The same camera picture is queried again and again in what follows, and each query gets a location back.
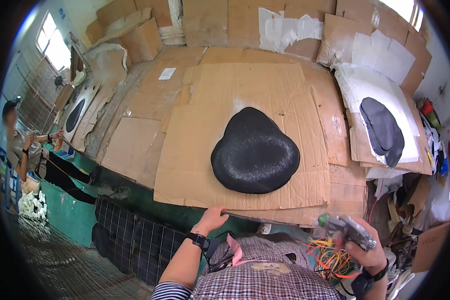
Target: black foam cushion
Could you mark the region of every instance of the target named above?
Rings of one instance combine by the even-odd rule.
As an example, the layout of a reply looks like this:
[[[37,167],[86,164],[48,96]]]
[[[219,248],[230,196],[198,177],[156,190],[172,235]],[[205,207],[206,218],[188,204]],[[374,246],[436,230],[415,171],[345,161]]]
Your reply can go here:
[[[263,112],[246,107],[228,122],[211,153],[217,180],[227,189],[265,194],[284,186],[299,168],[297,145]]]
[[[368,137],[373,151],[387,159],[387,165],[394,168],[405,146],[405,140],[393,114],[377,100],[367,97],[360,104],[360,113],[366,123]]]
[[[80,117],[80,113],[82,112],[82,109],[85,105],[85,99],[81,99],[80,102],[75,106],[72,112],[70,112],[70,115],[68,116],[68,119],[66,120],[65,129],[66,132],[71,133],[73,128],[75,128],[75,125],[77,125],[78,118]]]

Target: wrist strap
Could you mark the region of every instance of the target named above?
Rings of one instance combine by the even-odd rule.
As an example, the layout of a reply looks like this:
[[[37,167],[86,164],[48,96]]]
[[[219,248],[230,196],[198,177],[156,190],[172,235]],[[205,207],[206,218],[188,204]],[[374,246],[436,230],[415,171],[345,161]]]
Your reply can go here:
[[[204,250],[205,247],[205,242],[207,241],[207,237],[204,237],[203,235],[201,235],[200,233],[192,233],[192,232],[188,232],[185,235],[186,239],[191,239],[192,243],[194,245],[197,245],[198,247],[200,247],[200,249]]]

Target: metal wire mesh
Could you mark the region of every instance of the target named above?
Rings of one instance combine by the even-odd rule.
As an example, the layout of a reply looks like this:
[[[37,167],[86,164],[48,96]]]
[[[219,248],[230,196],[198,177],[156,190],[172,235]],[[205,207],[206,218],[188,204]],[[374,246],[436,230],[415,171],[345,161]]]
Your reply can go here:
[[[123,273],[155,286],[185,234],[143,218],[99,196],[95,216],[109,235],[107,258]]]
[[[95,215],[95,226],[109,232],[106,258],[48,223],[21,216],[11,216],[10,223],[27,263],[54,299],[150,298],[185,235],[101,196]]]

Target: label sticker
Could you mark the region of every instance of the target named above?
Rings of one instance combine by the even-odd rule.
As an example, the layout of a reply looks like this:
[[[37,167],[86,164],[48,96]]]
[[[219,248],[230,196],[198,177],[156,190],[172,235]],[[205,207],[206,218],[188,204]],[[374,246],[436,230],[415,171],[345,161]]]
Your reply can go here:
[[[158,77],[158,80],[168,80],[172,78],[172,75],[174,74],[176,69],[177,68],[165,68],[162,72],[162,75]]]

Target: black cable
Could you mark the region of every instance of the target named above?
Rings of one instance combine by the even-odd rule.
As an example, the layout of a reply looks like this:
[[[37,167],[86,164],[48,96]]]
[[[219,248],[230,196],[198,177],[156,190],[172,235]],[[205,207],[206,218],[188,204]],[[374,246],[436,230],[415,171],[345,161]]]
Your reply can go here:
[[[342,287],[342,289],[345,291],[345,293],[347,293],[350,296],[354,296],[354,294],[350,293],[349,291],[347,291],[347,289],[345,288],[345,286],[343,285],[342,281],[340,280],[340,278],[338,278],[337,274],[335,274],[331,269],[323,269],[323,270],[317,270],[315,272],[322,272],[322,271],[328,271],[330,273],[332,273],[332,275],[334,275],[336,277],[336,279],[338,280],[338,283],[340,283],[340,286]]]

